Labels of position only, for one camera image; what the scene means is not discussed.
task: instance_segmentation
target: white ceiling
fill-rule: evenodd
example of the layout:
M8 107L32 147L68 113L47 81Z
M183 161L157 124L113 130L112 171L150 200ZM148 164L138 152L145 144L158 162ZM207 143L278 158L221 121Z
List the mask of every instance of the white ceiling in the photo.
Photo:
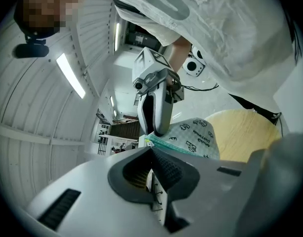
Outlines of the white ceiling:
M45 58L12 57L13 48L25 42L13 12L0 26L0 187L23 208L49 182L83 162L79 155L99 101L106 116L112 113L103 100L114 92L106 87L109 74L102 66L113 45L108 44L115 17L111 0L85 0L84 9L78 24L46 40L50 53ZM56 64L63 52L86 92L84 99Z

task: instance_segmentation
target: corrugated metal wall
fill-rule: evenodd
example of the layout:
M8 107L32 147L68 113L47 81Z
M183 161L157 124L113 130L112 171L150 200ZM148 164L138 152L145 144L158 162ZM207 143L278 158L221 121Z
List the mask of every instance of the corrugated metal wall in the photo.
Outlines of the corrugated metal wall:
M112 87L112 84L108 80L102 91L101 97L98 101L98 107L99 107L100 111L104 114L104 116L108 120L108 122L110 124L113 124L113 120L115 119L115 116L114 116L114 108L110 101L110 97L113 96L113 95L111 95L111 92L112 92L111 87Z
M111 4L104 3L100 11L97 1L85 1L88 15L80 22L79 40L87 65L109 55L106 24ZM101 16L107 21L89 23ZM97 101L82 77L69 29L47 39L50 53L46 58L14 59L13 48L24 42L11 12L0 27L0 124L50 139L49 144L39 144L0 135L0 186L22 207L51 180L77 165L78 150L84 146L75 142L80 142L88 116L95 115L91 107ZM56 64L63 52L86 91L84 99Z
M108 79L103 61L113 53L114 11L112 0L83 0L77 23L84 63L98 94L102 94Z

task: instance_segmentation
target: white sleeve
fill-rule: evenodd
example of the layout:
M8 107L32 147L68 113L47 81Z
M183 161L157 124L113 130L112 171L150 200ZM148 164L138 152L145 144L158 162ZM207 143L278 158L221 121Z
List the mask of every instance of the white sleeve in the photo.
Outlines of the white sleeve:
M142 27L151 35L155 36L162 46L170 45L181 37L180 34L165 26L159 25L148 17L118 7L116 7L116 10L121 18Z

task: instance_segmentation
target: person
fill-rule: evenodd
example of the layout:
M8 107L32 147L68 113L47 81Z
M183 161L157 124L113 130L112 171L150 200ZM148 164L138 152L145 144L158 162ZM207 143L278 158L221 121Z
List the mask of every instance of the person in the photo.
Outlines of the person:
M115 147L112 147L112 149L111 149L115 154L118 154L120 151L119 150L117 150Z
M291 21L279 0L119 0L141 14L119 15L172 44L169 63L178 71L191 44L202 53L218 84L246 108L273 123L280 112L274 93L295 66ZM33 29L58 26L79 0L20 0Z

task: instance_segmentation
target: black mesh filter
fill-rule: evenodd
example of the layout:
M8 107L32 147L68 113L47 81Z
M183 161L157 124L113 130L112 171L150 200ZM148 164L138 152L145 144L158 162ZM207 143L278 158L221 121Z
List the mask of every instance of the black mesh filter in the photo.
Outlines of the black mesh filter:
M164 190L167 191L182 178L181 168L161 153L154 152L152 156L152 169Z
M136 188L146 190L147 177L150 170L150 154L143 154L124 167L123 175Z
M111 188L126 201L153 203L152 194L146 192L151 168L168 194L168 204L187 198L197 186L200 174L190 164L154 147L132 150L135 151L112 166L108 173Z

